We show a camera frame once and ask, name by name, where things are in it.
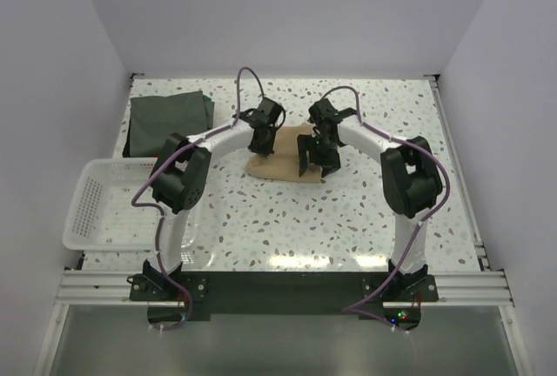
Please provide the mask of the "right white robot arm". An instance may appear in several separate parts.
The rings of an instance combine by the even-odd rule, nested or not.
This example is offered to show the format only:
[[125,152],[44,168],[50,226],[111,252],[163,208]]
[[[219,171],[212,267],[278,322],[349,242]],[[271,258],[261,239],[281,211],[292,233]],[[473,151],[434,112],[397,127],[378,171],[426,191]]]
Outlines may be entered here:
[[339,148],[351,146],[379,163],[384,200],[395,214],[395,243],[388,275],[353,310],[377,296],[409,299],[426,278],[428,219],[447,201],[450,180],[421,136],[396,138],[367,124],[353,108],[337,110],[322,98],[309,108],[312,133],[297,137],[299,175],[311,167],[325,178],[341,167]]

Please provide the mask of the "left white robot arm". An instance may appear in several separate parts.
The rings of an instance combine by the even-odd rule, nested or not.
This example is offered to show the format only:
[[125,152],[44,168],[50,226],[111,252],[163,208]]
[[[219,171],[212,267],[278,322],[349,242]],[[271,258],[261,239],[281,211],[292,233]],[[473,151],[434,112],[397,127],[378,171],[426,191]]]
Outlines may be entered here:
[[142,271],[130,276],[132,301],[183,301],[191,294],[180,283],[182,242],[190,211],[204,194],[211,163],[236,150],[272,154],[276,133],[285,121],[285,109],[264,97],[257,107],[239,111],[219,127],[197,135],[171,134],[151,174],[131,200],[136,208],[158,211],[151,256]]

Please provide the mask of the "beige t-shirt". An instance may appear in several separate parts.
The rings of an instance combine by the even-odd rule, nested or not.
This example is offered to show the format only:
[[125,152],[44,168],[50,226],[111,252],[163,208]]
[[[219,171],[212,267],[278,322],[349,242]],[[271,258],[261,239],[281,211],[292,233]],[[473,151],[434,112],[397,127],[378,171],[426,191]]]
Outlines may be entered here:
[[269,156],[252,156],[245,166],[245,173],[260,179],[318,184],[321,181],[321,169],[318,166],[309,165],[306,172],[299,175],[297,138],[311,132],[312,126],[308,123],[281,127],[275,137],[273,153]]

